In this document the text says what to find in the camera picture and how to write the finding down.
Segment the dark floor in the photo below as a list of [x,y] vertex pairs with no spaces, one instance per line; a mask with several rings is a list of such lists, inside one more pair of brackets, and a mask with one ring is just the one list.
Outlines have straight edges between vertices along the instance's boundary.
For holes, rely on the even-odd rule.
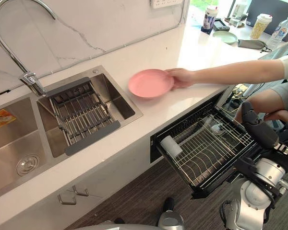
[[[150,168],[105,202],[84,215],[66,230],[99,224],[121,217],[126,223],[155,225],[166,197],[175,199],[175,210],[187,230],[223,230],[219,206],[231,199],[232,192],[224,183],[208,198],[190,200],[191,192],[166,160]],[[288,192],[271,211],[264,230],[288,230]]]

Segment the cabinet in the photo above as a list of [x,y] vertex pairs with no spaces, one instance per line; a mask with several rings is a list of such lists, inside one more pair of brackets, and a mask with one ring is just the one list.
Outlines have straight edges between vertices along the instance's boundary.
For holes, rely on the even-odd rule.
[[86,194],[87,189],[88,196],[75,196],[72,187],[61,192],[63,202],[73,202],[75,196],[76,205],[62,205],[59,194],[53,194],[2,224],[0,230],[63,230],[149,167],[150,142],[145,136],[74,184],[80,193]]
[[150,140],[147,136],[117,153],[102,168],[85,178],[79,187],[85,185],[89,194],[105,200],[150,167]]
[[[64,201],[71,201],[74,192],[61,193]],[[76,196],[76,205],[60,204],[57,195],[48,196],[19,215],[0,225],[0,230],[62,230],[101,202],[96,196]]]

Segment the orange label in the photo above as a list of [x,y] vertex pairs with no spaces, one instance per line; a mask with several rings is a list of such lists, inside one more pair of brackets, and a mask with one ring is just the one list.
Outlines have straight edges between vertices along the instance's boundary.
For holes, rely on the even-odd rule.
[[0,127],[4,126],[12,121],[16,120],[16,117],[14,117],[12,114],[10,114],[5,109],[0,110]]

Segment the faucet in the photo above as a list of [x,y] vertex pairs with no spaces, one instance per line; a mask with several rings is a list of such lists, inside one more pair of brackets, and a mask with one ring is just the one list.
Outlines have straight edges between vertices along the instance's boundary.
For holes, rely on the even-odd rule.
[[[0,0],[0,8],[10,0]],[[41,0],[31,0],[36,2],[37,4],[44,7],[48,13],[52,16],[53,19],[56,19],[55,13],[50,9],[48,5],[46,5]],[[11,57],[11,59],[16,63],[16,65],[24,72],[23,75],[19,78],[26,86],[30,88],[37,96],[45,95],[46,91],[41,85],[41,83],[36,78],[36,74],[29,71],[24,64],[19,60],[19,58],[11,51],[11,49],[5,44],[0,36],[0,46],[2,49]]]

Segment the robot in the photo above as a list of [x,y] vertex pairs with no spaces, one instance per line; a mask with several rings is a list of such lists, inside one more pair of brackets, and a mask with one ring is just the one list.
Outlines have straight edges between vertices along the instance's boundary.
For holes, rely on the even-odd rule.
[[261,230],[270,210],[288,190],[288,182],[282,179],[288,172],[288,123],[277,134],[258,119],[251,103],[244,102],[242,124],[262,151],[257,162],[248,158],[236,161],[235,168],[243,177],[232,184],[234,199],[221,205],[220,216],[229,230]]

